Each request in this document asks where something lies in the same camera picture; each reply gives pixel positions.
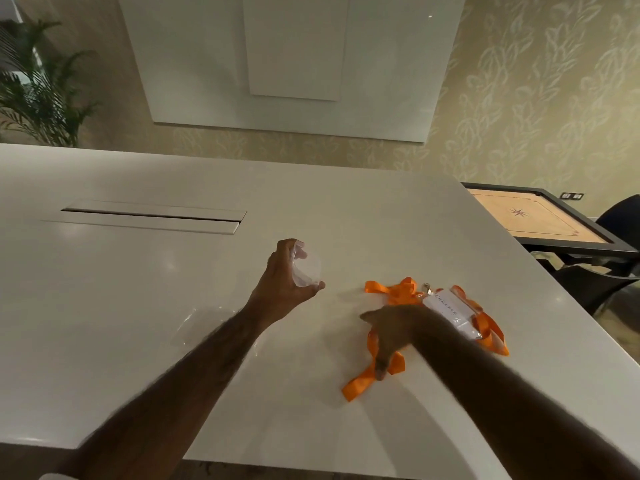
star design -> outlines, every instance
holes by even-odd
[[[510,209],[509,212],[512,212],[514,216],[527,217],[528,213],[524,212],[523,209]]]

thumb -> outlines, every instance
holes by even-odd
[[[386,345],[386,343],[382,340],[378,343],[378,355],[376,355],[376,379],[381,381],[387,375],[387,369],[389,368],[389,363],[391,362],[391,357],[393,356],[395,350],[393,348]]]
[[[300,288],[299,293],[302,298],[302,301],[306,301],[308,299],[315,297],[318,291],[324,290],[324,286],[325,286],[324,281],[321,281],[316,285],[309,285],[309,286]]]

forearm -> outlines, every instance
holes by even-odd
[[[596,432],[443,318],[422,316],[415,323],[413,345],[512,478],[640,478],[638,469]]]
[[[245,309],[107,420],[58,469],[79,480],[169,478],[263,330]]]

white panel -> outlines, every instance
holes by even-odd
[[[251,94],[340,99],[349,0],[243,0]]]
[[[349,0],[340,101],[249,92],[242,0],[120,0],[153,119],[426,141],[465,0]]]

hand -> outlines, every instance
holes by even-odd
[[[377,380],[384,379],[394,352],[411,343],[416,325],[427,321],[430,315],[437,314],[422,305],[383,306],[360,315],[378,332]]]
[[[254,310],[267,328],[287,316],[300,303],[313,298],[324,289],[324,282],[317,285],[299,287],[291,275],[291,250],[295,239],[278,242],[276,251],[267,261],[267,269],[251,293],[245,308]]]

